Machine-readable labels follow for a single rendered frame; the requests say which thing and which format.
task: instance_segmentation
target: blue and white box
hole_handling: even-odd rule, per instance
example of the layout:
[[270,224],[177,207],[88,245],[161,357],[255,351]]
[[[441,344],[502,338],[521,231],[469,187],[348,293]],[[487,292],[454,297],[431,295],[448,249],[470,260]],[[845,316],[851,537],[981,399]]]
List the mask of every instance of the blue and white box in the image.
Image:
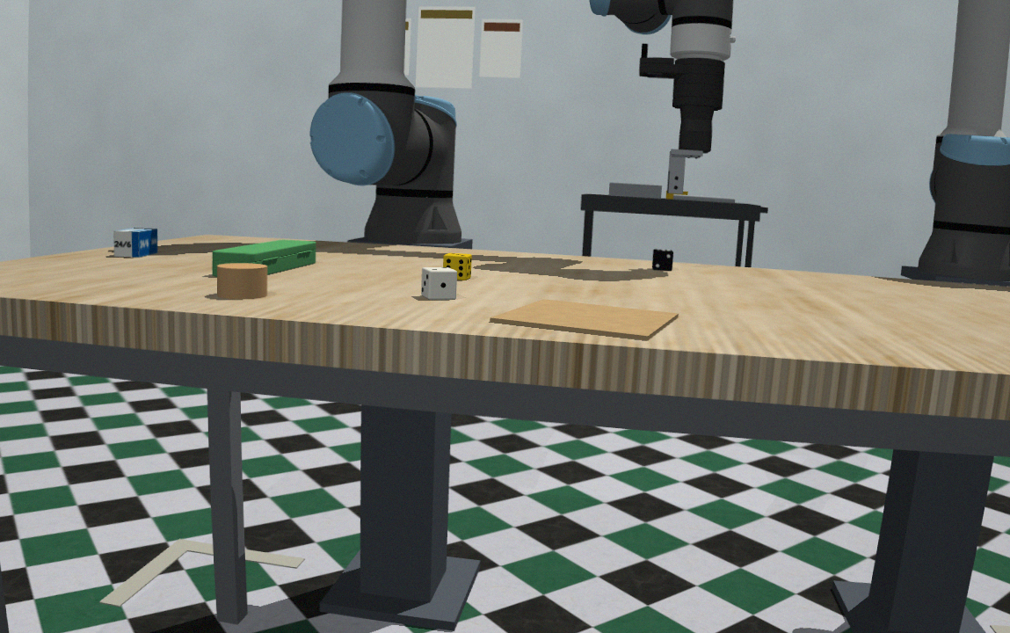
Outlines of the blue and white box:
[[144,255],[149,255],[149,231],[146,228],[114,231],[114,256]]
[[136,227],[136,228],[141,229],[141,231],[149,231],[149,255],[156,255],[157,254],[157,229],[156,228],[142,228],[142,227]]

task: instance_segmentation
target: metal table frame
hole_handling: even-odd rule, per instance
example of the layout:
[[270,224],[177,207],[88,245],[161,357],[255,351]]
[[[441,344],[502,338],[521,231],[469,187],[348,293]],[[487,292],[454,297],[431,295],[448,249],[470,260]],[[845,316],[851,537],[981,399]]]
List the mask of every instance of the metal table frame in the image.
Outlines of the metal table frame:
[[765,206],[725,203],[725,201],[670,200],[669,198],[640,198],[633,196],[605,196],[584,194],[580,204],[585,211],[582,219],[582,254],[590,256],[590,237],[594,230],[594,212],[642,213],[647,215],[677,215],[680,217],[708,217],[715,220],[738,220],[738,241],[735,243],[735,266],[742,260],[742,222],[747,225],[746,268],[750,268],[750,251],[754,249],[754,223],[767,213]]
[[[446,412],[469,412],[894,448],[873,582],[837,582],[833,594],[839,609],[856,633],[983,633],[966,609],[966,595],[993,456],[1010,455],[1010,421],[493,384],[23,337],[0,336],[0,364],[207,389],[216,612],[221,622],[237,623],[247,613],[239,452],[239,393],[247,392],[364,404],[361,449],[368,464],[362,464],[361,546],[383,553],[365,558],[376,563],[365,564],[360,573],[349,569],[341,574],[329,595],[336,592],[344,598],[339,606],[331,605],[339,609],[332,613],[351,610],[351,616],[415,625],[437,618],[459,594],[465,593],[460,597],[465,602],[469,587],[462,584],[470,563],[474,568],[477,563],[444,558],[444,454],[449,437]],[[388,432],[397,436],[385,440]],[[400,458],[400,452],[413,457]],[[400,488],[409,495],[405,502],[392,500],[392,494],[382,490],[396,484],[395,478],[407,480]],[[409,517],[412,507],[415,512]],[[408,524],[413,517],[417,521]],[[403,526],[397,540],[392,537],[396,524]],[[384,538],[391,541],[386,548]],[[391,553],[391,560],[384,557]],[[352,582],[382,600],[354,604]],[[431,603],[423,604],[426,596]],[[452,630],[456,625],[453,618],[437,628]],[[6,630],[0,564],[0,632]]]

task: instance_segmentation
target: light blue wall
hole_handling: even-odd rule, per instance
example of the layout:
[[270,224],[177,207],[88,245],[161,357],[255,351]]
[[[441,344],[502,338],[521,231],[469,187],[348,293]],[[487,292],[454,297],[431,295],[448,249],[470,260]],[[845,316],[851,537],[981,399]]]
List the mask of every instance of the light blue wall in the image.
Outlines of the light blue wall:
[[[363,235],[376,189],[332,181],[308,148],[339,72],[340,0],[34,0],[29,29],[27,3],[0,5],[0,259],[100,248],[123,227]],[[578,255],[582,194],[665,181],[681,120],[673,83],[638,77],[637,59],[646,41],[668,54],[669,28],[634,35],[586,0],[453,5],[476,7],[479,25],[524,20],[520,80],[476,66],[472,90],[420,92],[458,108],[465,236]],[[770,208],[758,268],[895,277],[918,263],[955,11],[957,0],[736,0],[713,151],[688,162],[686,189]],[[729,221],[594,222],[595,255],[672,248],[677,261],[730,265],[734,246]]]

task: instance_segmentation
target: white dice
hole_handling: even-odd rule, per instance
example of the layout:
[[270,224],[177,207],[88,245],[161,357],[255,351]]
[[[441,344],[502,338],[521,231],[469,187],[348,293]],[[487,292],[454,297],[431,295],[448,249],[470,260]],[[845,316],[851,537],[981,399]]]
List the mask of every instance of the white dice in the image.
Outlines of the white dice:
[[458,271],[423,269],[424,299],[458,299]]

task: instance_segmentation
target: yellow dice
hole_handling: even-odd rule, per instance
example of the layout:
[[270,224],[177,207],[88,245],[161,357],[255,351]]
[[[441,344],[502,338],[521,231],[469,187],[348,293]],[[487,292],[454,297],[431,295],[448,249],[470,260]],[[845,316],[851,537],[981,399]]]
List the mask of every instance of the yellow dice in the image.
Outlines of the yellow dice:
[[456,270],[458,281],[469,280],[470,273],[473,273],[473,255],[467,255],[465,252],[447,252],[441,265],[446,269]]

